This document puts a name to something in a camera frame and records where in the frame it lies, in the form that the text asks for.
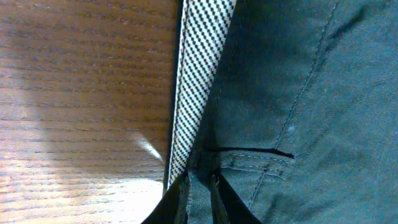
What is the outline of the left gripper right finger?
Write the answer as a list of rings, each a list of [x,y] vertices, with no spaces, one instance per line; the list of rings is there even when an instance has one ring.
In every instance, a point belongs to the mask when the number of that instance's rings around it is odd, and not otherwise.
[[[261,224],[221,174],[211,176],[210,194],[214,224]]]

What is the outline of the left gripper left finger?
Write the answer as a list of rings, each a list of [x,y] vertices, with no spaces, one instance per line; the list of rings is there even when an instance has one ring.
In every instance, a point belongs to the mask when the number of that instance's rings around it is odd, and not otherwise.
[[[188,173],[180,174],[142,224],[187,224]]]

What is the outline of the black shorts garment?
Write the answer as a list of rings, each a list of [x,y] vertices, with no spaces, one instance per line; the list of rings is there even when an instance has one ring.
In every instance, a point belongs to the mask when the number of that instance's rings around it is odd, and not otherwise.
[[[167,182],[211,223],[220,172],[262,223],[397,222],[397,2],[184,1]]]

